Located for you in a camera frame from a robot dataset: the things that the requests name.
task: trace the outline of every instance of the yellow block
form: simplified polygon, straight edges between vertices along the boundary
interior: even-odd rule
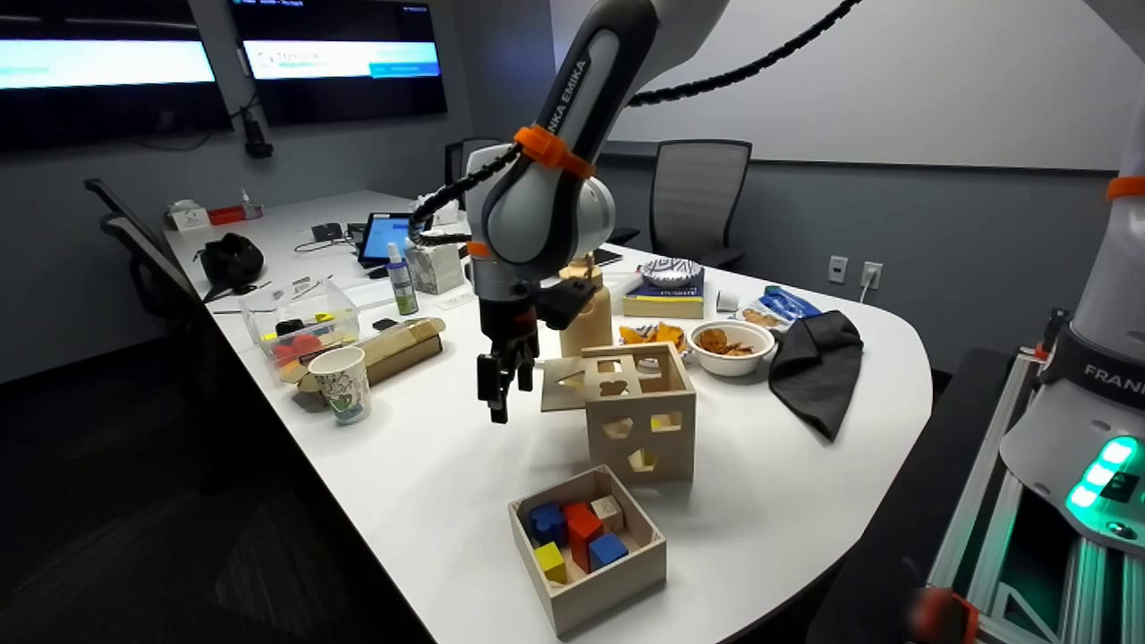
[[[547,539],[545,548],[531,550],[531,557],[547,579],[570,584],[564,555],[559,545]]]

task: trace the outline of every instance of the black bag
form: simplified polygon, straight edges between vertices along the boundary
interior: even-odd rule
[[[248,294],[252,279],[259,276],[259,251],[236,233],[226,233],[221,239],[209,239],[199,251],[203,272],[209,279],[208,300],[215,300],[221,288]]]

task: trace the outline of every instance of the bowl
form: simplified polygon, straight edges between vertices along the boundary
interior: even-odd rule
[[[710,344],[706,347],[706,335],[710,331],[721,335],[725,347],[737,347],[737,353],[709,350]],[[706,372],[741,379],[776,353],[776,335],[750,323],[706,323],[685,331],[685,347]]]
[[[702,276],[702,264],[685,257],[666,257],[666,260],[644,260],[635,264],[644,282],[654,282],[663,288],[683,288]]]

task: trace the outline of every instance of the monitor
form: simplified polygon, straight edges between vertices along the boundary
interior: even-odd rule
[[[7,0],[0,149],[230,127],[187,0]]]
[[[232,0],[242,56],[271,124],[442,114],[425,2]]]

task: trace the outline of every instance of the colorful blocks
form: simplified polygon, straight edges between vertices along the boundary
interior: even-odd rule
[[[604,522],[585,508],[585,499],[564,504],[564,528],[572,561],[585,571],[585,545],[604,534]]]
[[[570,545],[564,515],[561,515],[559,504],[537,504],[528,513],[528,534],[531,534],[537,545],[547,545],[547,539],[559,545],[559,548]]]
[[[604,522],[608,534],[623,534],[623,513],[614,498],[597,498],[595,515]]]
[[[585,555],[590,555],[590,565],[601,569],[626,557],[629,548],[614,534],[604,534],[585,548]]]
[[[531,550],[537,569],[553,579],[553,584],[570,584],[570,569],[564,569],[564,555],[559,545],[545,545]]]

